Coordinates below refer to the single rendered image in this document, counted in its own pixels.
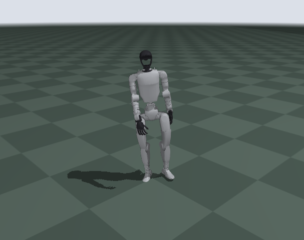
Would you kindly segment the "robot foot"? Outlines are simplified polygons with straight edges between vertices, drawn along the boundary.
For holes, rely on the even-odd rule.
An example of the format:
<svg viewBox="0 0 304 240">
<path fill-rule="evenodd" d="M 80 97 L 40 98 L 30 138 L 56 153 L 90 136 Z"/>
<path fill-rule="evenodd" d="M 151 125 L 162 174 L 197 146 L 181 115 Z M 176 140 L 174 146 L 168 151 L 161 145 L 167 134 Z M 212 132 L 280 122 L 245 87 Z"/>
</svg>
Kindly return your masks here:
<svg viewBox="0 0 304 240">
<path fill-rule="evenodd" d="M 143 177 L 143 182 L 148 182 L 150 177 L 152 175 L 152 171 L 150 170 L 150 173 L 148 174 L 148 171 L 147 173 L 145 173 L 144 177 Z"/>
<path fill-rule="evenodd" d="M 170 172 L 170 170 L 164 171 L 164 168 L 162 169 L 162 173 L 168 178 L 168 179 L 174 179 L 174 175 Z"/>
</svg>

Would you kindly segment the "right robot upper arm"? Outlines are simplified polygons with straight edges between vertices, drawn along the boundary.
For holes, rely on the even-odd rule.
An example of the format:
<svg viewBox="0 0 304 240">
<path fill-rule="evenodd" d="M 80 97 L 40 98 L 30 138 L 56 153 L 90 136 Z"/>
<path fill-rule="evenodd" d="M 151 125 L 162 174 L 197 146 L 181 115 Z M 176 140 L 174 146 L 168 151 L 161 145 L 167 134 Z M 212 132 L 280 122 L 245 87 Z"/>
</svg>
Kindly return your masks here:
<svg viewBox="0 0 304 240">
<path fill-rule="evenodd" d="M 129 87 L 130 92 L 133 97 L 133 102 L 139 101 L 139 95 L 137 94 L 137 87 L 135 81 L 137 80 L 137 73 L 131 74 L 129 76 Z"/>
</svg>

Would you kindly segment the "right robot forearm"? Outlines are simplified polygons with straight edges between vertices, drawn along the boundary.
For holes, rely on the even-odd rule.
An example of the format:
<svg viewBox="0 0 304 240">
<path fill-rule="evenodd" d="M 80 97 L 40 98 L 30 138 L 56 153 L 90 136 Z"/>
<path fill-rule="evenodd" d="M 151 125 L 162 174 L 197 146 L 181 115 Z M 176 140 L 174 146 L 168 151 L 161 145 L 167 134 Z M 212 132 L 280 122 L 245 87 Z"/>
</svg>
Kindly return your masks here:
<svg viewBox="0 0 304 240">
<path fill-rule="evenodd" d="M 133 107 L 134 119 L 136 121 L 138 121 L 139 120 L 139 115 L 140 115 L 139 103 L 138 102 L 133 102 L 133 97 L 132 96 L 131 96 L 131 103 L 132 103 L 132 107 Z"/>
</svg>

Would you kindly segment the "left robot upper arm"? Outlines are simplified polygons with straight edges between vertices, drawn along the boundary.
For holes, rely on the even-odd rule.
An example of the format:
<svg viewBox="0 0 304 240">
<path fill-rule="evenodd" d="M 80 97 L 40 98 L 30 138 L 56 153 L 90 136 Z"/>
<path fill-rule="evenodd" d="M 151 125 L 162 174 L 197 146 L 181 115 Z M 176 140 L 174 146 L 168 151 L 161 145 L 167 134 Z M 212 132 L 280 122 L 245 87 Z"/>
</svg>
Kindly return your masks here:
<svg viewBox="0 0 304 240">
<path fill-rule="evenodd" d="M 163 88 L 163 91 L 162 91 L 162 96 L 163 98 L 167 98 L 169 97 L 169 92 L 168 92 L 168 78 L 167 78 L 167 73 L 163 70 L 158 70 L 158 73 L 159 73 L 159 78 L 161 78 L 161 84 L 162 84 L 162 88 Z"/>
</svg>

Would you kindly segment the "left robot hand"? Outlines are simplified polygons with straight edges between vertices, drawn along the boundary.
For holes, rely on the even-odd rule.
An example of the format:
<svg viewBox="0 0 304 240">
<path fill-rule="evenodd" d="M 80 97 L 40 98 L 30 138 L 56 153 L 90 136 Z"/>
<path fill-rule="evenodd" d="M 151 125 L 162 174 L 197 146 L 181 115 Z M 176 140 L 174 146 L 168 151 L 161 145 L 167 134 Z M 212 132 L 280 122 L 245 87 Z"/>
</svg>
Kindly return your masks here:
<svg viewBox="0 0 304 240">
<path fill-rule="evenodd" d="M 173 120 L 173 112 L 172 112 L 172 110 L 169 110 L 168 111 L 168 114 L 169 114 L 169 119 L 170 119 L 170 125 L 172 124 L 172 120 Z"/>
</svg>

